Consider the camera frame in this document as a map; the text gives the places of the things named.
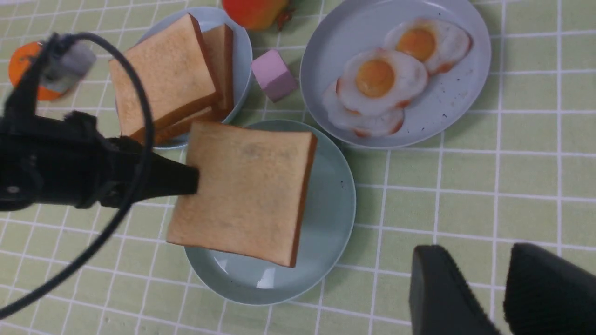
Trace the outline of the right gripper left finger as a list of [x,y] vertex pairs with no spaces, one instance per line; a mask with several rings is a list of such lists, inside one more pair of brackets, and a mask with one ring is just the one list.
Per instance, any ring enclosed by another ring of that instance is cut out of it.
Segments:
[[456,265],[439,245],[413,250],[409,313],[414,335],[499,335]]

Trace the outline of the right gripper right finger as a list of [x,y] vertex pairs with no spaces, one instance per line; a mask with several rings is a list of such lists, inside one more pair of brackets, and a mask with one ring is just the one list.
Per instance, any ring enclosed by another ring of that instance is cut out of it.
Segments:
[[593,335],[596,278],[537,245],[511,250],[504,300],[514,335]]

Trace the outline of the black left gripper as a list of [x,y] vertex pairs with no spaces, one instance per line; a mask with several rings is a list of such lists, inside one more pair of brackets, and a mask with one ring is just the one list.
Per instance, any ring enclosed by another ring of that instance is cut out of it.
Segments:
[[96,117],[71,112],[1,118],[1,210],[34,204],[121,208],[141,168],[140,200],[192,195],[199,170],[162,157],[127,136],[106,138]]

